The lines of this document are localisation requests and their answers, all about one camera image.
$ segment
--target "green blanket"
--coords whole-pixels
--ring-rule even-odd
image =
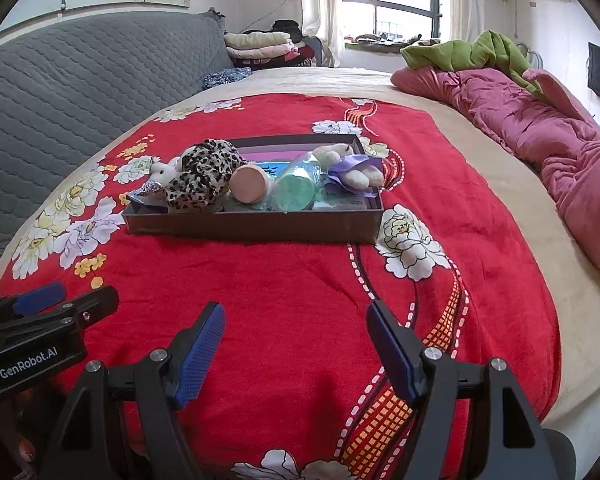
[[[487,30],[474,44],[453,40],[433,46],[406,46],[401,51],[409,68],[433,66],[446,72],[484,68],[497,68],[514,82],[532,94],[541,94],[539,86],[522,79],[522,74],[531,68],[525,56],[509,38]]]

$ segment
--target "beige bed sheet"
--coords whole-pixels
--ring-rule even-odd
[[[558,400],[545,420],[545,423],[551,424],[600,387],[600,270],[596,270],[584,256],[560,220],[551,197],[529,168],[452,108],[404,94],[391,84],[389,77],[389,74],[362,69],[279,68],[257,72],[231,85],[212,88],[183,104],[199,105],[266,93],[301,93],[376,99],[428,112],[440,131],[509,208],[554,298],[562,339],[562,382]],[[65,189],[84,167],[98,160],[138,127],[75,171],[47,202]],[[45,205],[25,222],[8,245],[0,260],[0,276],[17,241]]]

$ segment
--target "window sill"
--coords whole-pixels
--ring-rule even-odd
[[[361,50],[363,52],[375,52],[376,54],[391,54],[393,56],[401,56],[399,50],[396,50],[395,47],[388,45],[378,45],[378,44],[357,44],[351,43],[350,41],[346,41],[344,44],[344,48],[347,50]]]

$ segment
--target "metal bolt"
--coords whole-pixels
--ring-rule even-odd
[[[167,358],[167,351],[164,348],[157,348],[149,354],[149,359],[156,363],[160,363]]]
[[[87,363],[87,365],[84,367],[85,370],[87,370],[88,372],[97,372],[98,370],[100,370],[100,367],[102,366],[102,363],[100,361],[98,361],[97,359],[94,359],[93,361],[89,361]]]
[[[437,361],[442,357],[442,350],[440,350],[440,348],[436,348],[435,346],[430,346],[424,349],[424,355],[432,361]]]
[[[500,359],[499,357],[494,357],[491,360],[491,367],[494,368],[494,370],[503,372],[507,369],[507,362],[504,359]]]

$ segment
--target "pink comforter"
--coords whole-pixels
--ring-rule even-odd
[[[493,68],[403,68],[391,81],[403,92],[452,105],[505,150],[531,163],[573,237],[600,268],[600,129],[550,73],[531,69],[524,77],[540,83],[554,106]]]

